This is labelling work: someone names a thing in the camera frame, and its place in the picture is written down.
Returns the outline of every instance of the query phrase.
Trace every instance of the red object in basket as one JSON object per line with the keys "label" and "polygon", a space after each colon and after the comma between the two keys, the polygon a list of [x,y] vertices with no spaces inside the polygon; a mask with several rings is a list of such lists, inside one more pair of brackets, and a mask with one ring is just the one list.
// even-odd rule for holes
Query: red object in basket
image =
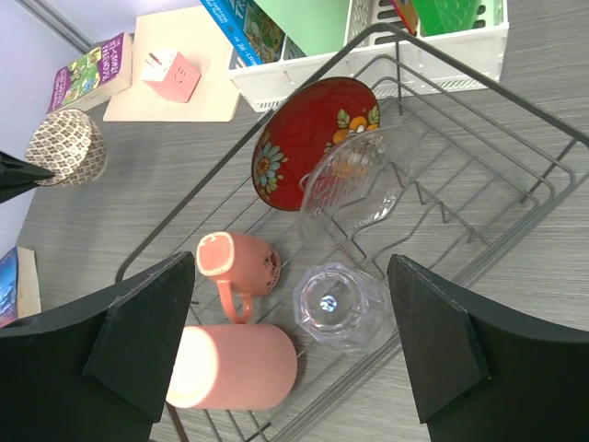
{"label": "red object in basket", "polygon": [[256,192],[276,209],[299,210],[306,178],[319,160],[346,137],[379,123],[376,97],[358,80],[332,77],[306,87],[276,112],[256,144]]}
{"label": "red object in basket", "polygon": [[395,7],[398,16],[403,20],[405,28],[415,35],[417,33],[418,16],[411,0],[391,0],[391,3]]}

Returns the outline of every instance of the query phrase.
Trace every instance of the white wall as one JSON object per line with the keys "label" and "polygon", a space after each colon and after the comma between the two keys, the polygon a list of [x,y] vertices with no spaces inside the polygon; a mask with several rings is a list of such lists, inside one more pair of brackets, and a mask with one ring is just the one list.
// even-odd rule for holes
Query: white wall
{"label": "white wall", "polygon": [[134,32],[144,14],[198,6],[199,0],[45,0],[92,42]]}
{"label": "white wall", "polygon": [[[55,71],[79,54],[12,0],[0,0],[0,149],[23,158]],[[17,243],[33,192],[0,204],[0,258]]]}

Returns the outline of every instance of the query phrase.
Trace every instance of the pink cube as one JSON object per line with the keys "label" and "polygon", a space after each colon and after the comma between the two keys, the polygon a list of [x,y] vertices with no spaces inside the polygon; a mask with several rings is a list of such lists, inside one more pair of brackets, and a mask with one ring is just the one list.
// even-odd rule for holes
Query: pink cube
{"label": "pink cube", "polygon": [[148,54],[141,78],[162,98],[186,103],[201,79],[201,72],[180,52],[158,50]]}

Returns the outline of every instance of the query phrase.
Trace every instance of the white plastic basket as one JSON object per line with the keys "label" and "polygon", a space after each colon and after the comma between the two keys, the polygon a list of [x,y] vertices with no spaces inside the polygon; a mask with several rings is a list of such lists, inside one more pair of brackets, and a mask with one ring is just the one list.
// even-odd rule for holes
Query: white plastic basket
{"label": "white plastic basket", "polygon": [[[483,0],[483,6],[484,13],[480,14],[479,19],[484,21],[484,28],[423,37],[423,39],[485,76],[499,80],[509,31],[507,0]],[[398,17],[391,18],[394,16],[390,12],[392,10],[393,6],[389,0],[350,0],[348,26],[345,34],[346,42],[356,37],[370,24],[399,22]],[[391,37],[390,34],[376,33],[371,35],[336,64],[329,71],[328,76],[354,76],[375,56],[384,53],[394,54],[395,43],[387,42],[387,39]],[[483,88],[477,81],[460,74],[444,62],[406,41],[399,45],[399,50],[402,63],[445,90],[459,91]],[[296,55],[297,50],[290,46],[289,41],[284,45],[283,59],[277,63],[242,67],[235,63],[236,57],[234,55],[229,65],[229,76],[254,111],[264,112],[277,107],[282,100],[317,71],[333,53],[293,58]],[[359,79],[371,87],[382,76],[394,76],[394,73],[382,72],[378,65],[379,63],[376,62],[371,69],[362,73]],[[389,68],[390,64],[383,61],[382,66]],[[437,92],[436,89],[426,86],[408,73],[403,74],[402,81],[413,89],[418,88],[422,94]],[[397,90],[393,83],[388,83],[378,86],[375,89],[375,94],[379,99],[384,99],[396,95]]]}

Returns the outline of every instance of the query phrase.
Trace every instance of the pink mug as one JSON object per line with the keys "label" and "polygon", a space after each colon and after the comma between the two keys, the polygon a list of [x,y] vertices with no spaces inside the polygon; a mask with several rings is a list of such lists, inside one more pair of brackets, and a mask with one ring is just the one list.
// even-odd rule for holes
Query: pink mug
{"label": "pink mug", "polygon": [[[196,248],[196,265],[204,276],[216,282],[223,310],[236,324],[249,322],[252,298],[268,295],[281,271],[280,256],[270,244],[229,232],[203,237]],[[233,302],[233,292],[241,299],[241,315]]]}
{"label": "pink mug", "polygon": [[267,410],[296,378],[290,338],[270,324],[185,327],[166,401],[179,408]]}

